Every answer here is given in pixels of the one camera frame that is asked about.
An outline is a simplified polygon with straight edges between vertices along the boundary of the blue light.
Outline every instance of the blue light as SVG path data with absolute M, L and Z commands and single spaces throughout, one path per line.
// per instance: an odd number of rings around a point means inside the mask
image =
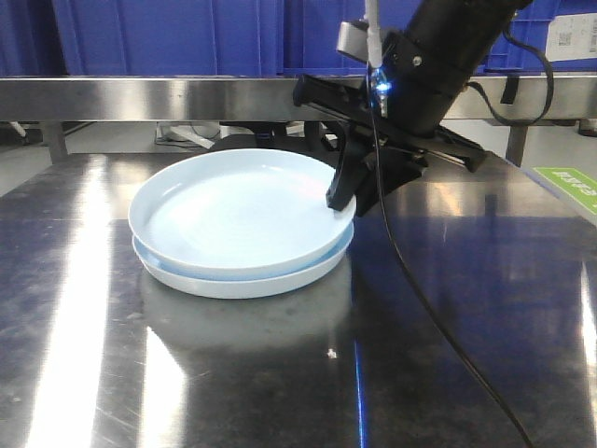
M 356 410 L 358 412 L 359 448 L 367 448 L 367 425 L 365 423 L 365 397 L 363 394 L 363 372 L 358 342 L 354 341 L 354 373 L 356 376 Z
M 387 93 L 392 89 L 392 83 L 390 82 L 381 82 L 375 86 L 375 90 L 377 93 Z

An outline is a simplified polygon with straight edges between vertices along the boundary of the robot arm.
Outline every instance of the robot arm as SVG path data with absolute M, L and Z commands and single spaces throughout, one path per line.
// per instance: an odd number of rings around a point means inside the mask
M 479 167 L 485 158 L 482 147 L 439 123 L 516 10 L 531 2 L 423 0 L 406 30 L 385 32 L 382 66 L 370 74 L 371 103 L 366 86 L 355 89 L 301 77 L 295 105 L 315 106 L 340 120 L 328 126 L 340 150 L 327 193 L 331 208 L 341 210 L 356 194 L 361 216 L 377 202 L 370 107 L 384 142 L 385 192 L 420 177 L 427 154 L 460 163 L 471 172 Z M 366 59 L 366 29 L 363 22 L 344 23 L 339 50 Z

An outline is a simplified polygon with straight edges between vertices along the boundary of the white cable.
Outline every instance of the white cable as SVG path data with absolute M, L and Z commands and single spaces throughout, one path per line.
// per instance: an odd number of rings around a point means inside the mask
M 382 36 L 380 33 L 380 9 L 378 0 L 365 0 L 368 62 L 373 69 L 382 66 Z

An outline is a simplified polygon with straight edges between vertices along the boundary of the green label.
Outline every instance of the green label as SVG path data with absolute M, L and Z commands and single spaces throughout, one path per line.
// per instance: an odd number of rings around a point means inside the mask
M 535 171 L 597 215 L 597 181 L 575 168 L 535 168 Z

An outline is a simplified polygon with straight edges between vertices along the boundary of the metal table surface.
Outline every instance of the metal table surface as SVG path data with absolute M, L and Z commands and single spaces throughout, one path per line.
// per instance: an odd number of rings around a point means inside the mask
M 298 291 L 190 297 L 126 221 L 188 154 L 73 155 L 0 199 L 0 446 L 520 447 L 393 263 L 377 209 Z M 389 197 L 405 257 L 538 447 L 594 447 L 597 235 L 497 157 Z

